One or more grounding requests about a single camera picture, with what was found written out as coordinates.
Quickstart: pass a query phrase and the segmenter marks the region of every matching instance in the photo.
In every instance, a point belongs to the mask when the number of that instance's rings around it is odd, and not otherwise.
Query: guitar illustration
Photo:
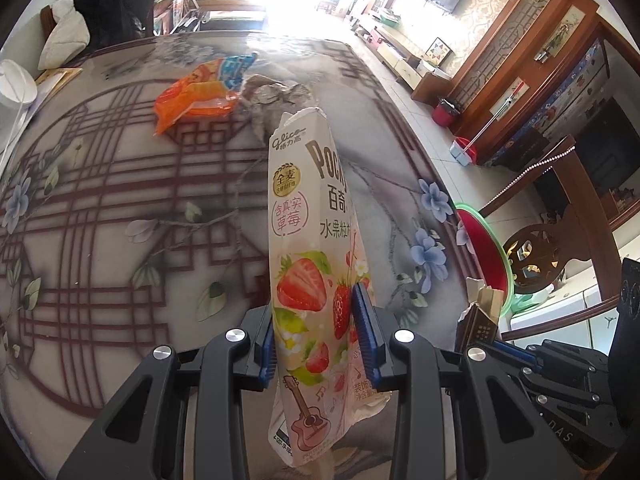
[[[298,447],[302,451],[310,451],[324,440],[331,429],[331,423],[321,415],[318,408],[306,406],[295,377],[287,375],[283,380],[300,409],[300,418],[291,425],[291,429],[298,434]]]

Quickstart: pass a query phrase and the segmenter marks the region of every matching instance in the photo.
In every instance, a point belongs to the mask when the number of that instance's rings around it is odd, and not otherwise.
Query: orange snack bag
[[[242,76],[257,55],[229,56],[201,64],[162,92],[154,104],[156,135],[183,116],[215,117],[231,113],[238,103]]]

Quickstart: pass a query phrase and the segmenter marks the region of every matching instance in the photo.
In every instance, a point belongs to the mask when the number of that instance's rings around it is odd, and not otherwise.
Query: white cushion
[[[64,14],[42,49],[39,70],[59,68],[89,44],[91,36],[84,17],[74,7]]]
[[[53,12],[53,19],[56,23],[60,23],[60,20],[64,18],[72,10],[76,10],[73,0],[58,0],[51,4],[51,10]]]

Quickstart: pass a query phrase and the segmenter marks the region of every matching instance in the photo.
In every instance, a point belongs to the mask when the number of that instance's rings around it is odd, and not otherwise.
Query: white lamp
[[[29,106],[36,100],[38,89],[33,77],[15,61],[0,61],[0,103],[11,110],[17,109],[14,124],[6,135],[6,144],[0,157],[0,174],[7,164],[10,145],[17,140],[17,133],[24,121]]]

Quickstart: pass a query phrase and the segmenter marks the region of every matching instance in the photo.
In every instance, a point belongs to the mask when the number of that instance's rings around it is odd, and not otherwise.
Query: tile floor
[[[270,16],[269,32],[274,34],[295,34],[343,41],[354,49],[360,59],[371,69],[398,106],[427,154],[454,202],[465,202],[480,209],[498,192],[504,189],[517,175],[506,168],[483,168],[479,166],[460,166],[450,155],[449,147],[453,136],[448,128],[438,126],[431,119],[431,107],[411,99],[411,89],[396,82],[396,76],[382,64],[365,43],[353,34],[348,24],[340,18],[322,12],[305,15],[304,23],[292,30],[291,24],[284,20],[273,20]],[[487,218],[498,240],[502,243],[517,230],[540,222],[539,214],[544,211],[540,198],[530,187],[513,198]]]

